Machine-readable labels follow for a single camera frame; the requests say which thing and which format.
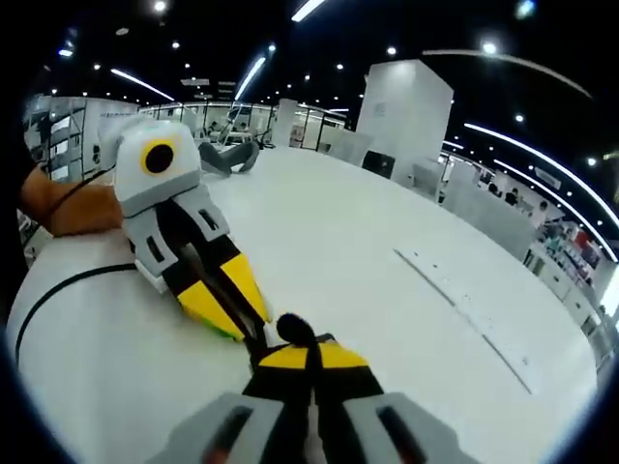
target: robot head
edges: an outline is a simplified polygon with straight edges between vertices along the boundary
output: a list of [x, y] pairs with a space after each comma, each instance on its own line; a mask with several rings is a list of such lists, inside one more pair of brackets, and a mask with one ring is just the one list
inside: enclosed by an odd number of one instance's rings
[[200, 183], [200, 156], [180, 123], [127, 118], [110, 129], [102, 152], [116, 159], [114, 191], [125, 218]]

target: yellow ring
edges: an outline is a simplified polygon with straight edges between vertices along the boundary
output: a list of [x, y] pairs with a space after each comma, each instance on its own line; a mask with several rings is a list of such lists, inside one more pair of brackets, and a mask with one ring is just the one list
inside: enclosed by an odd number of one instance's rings
[[151, 153], [151, 150], [153, 150], [153, 148], [157, 147], [158, 145], [166, 145], [172, 149], [172, 162], [174, 162], [174, 157], [176, 157], [176, 147], [172, 140], [159, 138], [148, 142], [146, 145], [144, 145], [144, 149], [142, 150], [140, 164], [142, 165], [142, 171], [144, 171], [149, 176], [161, 176], [162, 174], [165, 174], [167, 172], [167, 169], [164, 170], [164, 172], [151, 172], [146, 167], [146, 157], [148, 157], [148, 154]]

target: white table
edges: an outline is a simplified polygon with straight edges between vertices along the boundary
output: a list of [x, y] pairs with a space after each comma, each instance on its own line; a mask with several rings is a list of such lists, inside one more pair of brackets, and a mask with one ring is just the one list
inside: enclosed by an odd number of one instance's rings
[[[266, 150], [248, 174], [204, 177], [274, 312], [294, 311], [366, 357], [484, 462], [539, 462], [596, 389], [583, 333], [554, 295], [485, 235], [421, 196], [336, 159]], [[526, 354], [529, 393], [393, 248], [414, 249], [466, 288], [493, 340]], [[60, 280], [131, 261], [118, 233], [53, 241], [17, 296], [25, 313]], [[242, 345], [219, 338], [137, 273], [80, 282], [35, 316], [21, 372], [79, 461], [141, 462], [171, 428], [250, 378]]]

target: white pillar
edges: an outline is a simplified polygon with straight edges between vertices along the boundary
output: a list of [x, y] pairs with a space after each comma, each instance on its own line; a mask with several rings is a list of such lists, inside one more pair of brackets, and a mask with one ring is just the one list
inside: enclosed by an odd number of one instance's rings
[[453, 89], [419, 60], [373, 65], [357, 132], [370, 149], [396, 159], [391, 179], [407, 185], [413, 163], [435, 163], [452, 107]]
[[278, 147], [290, 146], [290, 135], [292, 134], [296, 111], [296, 101], [289, 99], [280, 100], [280, 108], [278, 109], [277, 120], [273, 124], [273, 136], [271, 137], [274, 145]]

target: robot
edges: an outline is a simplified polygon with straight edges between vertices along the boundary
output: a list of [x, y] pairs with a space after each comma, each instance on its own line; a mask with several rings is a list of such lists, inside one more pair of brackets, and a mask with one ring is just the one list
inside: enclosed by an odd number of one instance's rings
[[[265, 345], [262, 328], [271, 316], [247, 257], [200, 183], [189, 128], [141, 115], [121, 120], [102, 141], [102, 162], [114, 161], [123, 229], [142, 275], [159, 292], [170, 290], [194, 319], [237, 341]], [[201, 270], [184, 255], [187, 244]]]
[[[305, 321], [284, 314], [278, 334], [287, 343], [267, 346], [271, 316], [247, 258], [200, 183], [200, 155], [188, 128], [141, 116], [121, 121], [102, 144], [102, 162], [114, 160], [136, 267], [190, 316], [244, 341], [251, 359], [243, 392], [226, 392], [180, 423], [149, 463], [307, 462], [314, 404], [328, 462], [476, 463], [454, 430], [403, 394], [385, 393], [367, 361], [329, 333], [316, 336]], [[187, 243], [201, 273], [184, 256]]]

